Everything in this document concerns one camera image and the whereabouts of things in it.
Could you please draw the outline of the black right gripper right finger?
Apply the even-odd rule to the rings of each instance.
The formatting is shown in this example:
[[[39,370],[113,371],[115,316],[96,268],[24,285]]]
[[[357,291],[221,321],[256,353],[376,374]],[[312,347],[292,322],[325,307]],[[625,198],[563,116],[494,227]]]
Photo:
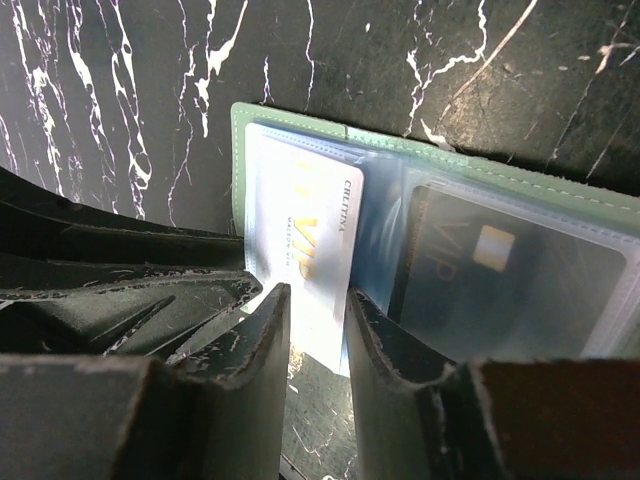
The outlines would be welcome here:
[[[638,477],[637,362],[455,365],[357,289],[345,326],[363,478]]]

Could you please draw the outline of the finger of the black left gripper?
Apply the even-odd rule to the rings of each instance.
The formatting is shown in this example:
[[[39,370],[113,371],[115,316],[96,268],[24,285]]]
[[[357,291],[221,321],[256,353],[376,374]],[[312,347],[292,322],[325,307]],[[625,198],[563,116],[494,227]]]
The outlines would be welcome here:
[[[241,239],[72,202],[1,173],[1,350],[166,358],[257,295]]]

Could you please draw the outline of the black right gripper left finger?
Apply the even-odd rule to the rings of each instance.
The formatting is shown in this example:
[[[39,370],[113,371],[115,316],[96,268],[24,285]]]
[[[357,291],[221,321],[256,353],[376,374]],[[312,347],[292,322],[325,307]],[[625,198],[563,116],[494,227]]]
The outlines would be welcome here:
[[[141,356],[1,359],[5,479],[275,479],[291,289],[171,367]]]

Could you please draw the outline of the white credit card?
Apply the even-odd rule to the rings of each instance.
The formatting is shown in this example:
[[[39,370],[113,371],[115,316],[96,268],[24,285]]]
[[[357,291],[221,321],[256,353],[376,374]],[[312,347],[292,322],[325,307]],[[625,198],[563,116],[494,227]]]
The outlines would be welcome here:
[[[291,288],[296,348],[345,373],[344,315],[364,176],[255,130],[246,138],[245,254],[271,289]]]

